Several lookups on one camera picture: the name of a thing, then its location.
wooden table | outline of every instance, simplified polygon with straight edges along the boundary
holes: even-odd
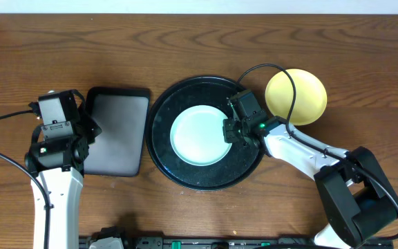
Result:
[[[265,62],[319,77],[328,107],[301,129],[371,149],[398,193],[398,16],[0,15],[0,115],[51,89],[148,87],[153,103],[183,78],[236,79]],[[275,73],[259,69],[243,83],[262,100]],[[38,124],[0,121],[0,152],[23,162]],[[0,248],[31,247],[33,213],[30,181],[0,159]],[[137,177],[86,176],[79,208],[83,235],[122,225],[130,235],[312,236],[326,223],[314,182],[283,161],[265,157],[242,183],[197,192],[163,176],[146,149]],[[381,234],[397,231],[394,222]]]

white plate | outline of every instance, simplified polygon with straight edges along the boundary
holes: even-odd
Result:
[[[195,166],[217,163],[227,155],[231,144],[224,141],[223,120],[217,108],[199,105],[183,111],[174,120],[170,142],[176,155]]]

white plastic part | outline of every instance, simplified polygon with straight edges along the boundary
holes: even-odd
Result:
[[[195,166],[217,163],[231,148],[224,140],[223,120],[227,116],[207,105],[190,107],[179,114],[170,130],[170,142],[176,155]]]
[[[351,248],[349,245],[343,242],[339,236],[337,236],[337,233],[332,229],[330,224],[325,226],[325,228],[314,237],[314,243],[318,246],[329,246],[332,248]]]
[[[53,208],[50,209],[49,248],[74,249],[79,242],[79,197],[83,178],[74,168],[63,172],[61,168],[39,173],[37,180],[44,186]],[[35,198],[35,236],[33,248],[44,248],[46,211],[44,199],[34,182],[31,183]]]
[[[100,239],[98,241],[93,242],[88,249],[124,249],[124,245],[122,244],[121,239],[119,238],[105,238]]]
[[[329,149],[331,153],[337,156],[344,158],[345,153],[348,151],[346,149],[334,148],[315,140],[297,130],[292,124],[290,124],[290,130],[305,142],[309,142],[321,149]],[[319,172],[323,166],[332,166],[339,161],[335,158],[325,156],[323,153],[291,138],[285,128],[285,124],[272,129],[268,136],[265,137],[265,144],[270,155],[295,166],[313,180],[314,175]]]

brown tabletop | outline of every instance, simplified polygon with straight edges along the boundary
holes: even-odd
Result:
[[[186,77],[236,79],[266,62],[315,74],[328,107],[301,130],[371,149],[398,194],[398,16],[0,15],[0,115],[51,89],[146,87],[153,103]],[[243,84],[264,103],[275,73],[259,69]],[[39,122],[0,121],[0,152],[22,163]],[[0,159],[0,248],[31,248],[33,220],[30,181]],[[264,157],[236,186],[197,192],[167,179],[146,148],[134,178],[86,176],[79,207],[82,235],[121,225],[130,235],[312,236],[326,223],[314,182],[283,161]],[[398,221],[380,235],[397,231]]]

yellow plate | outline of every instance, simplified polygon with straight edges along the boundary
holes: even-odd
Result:
[[[293,125],[308,125],[320,118],[325,111],[327,96],[322,82],[313,74],[301,69],[288,69],[296,85],[296,103],[290,122]],[[267,85],[265,100],[269,111],[286,118],[293,98],[290,80],[280,72]]]

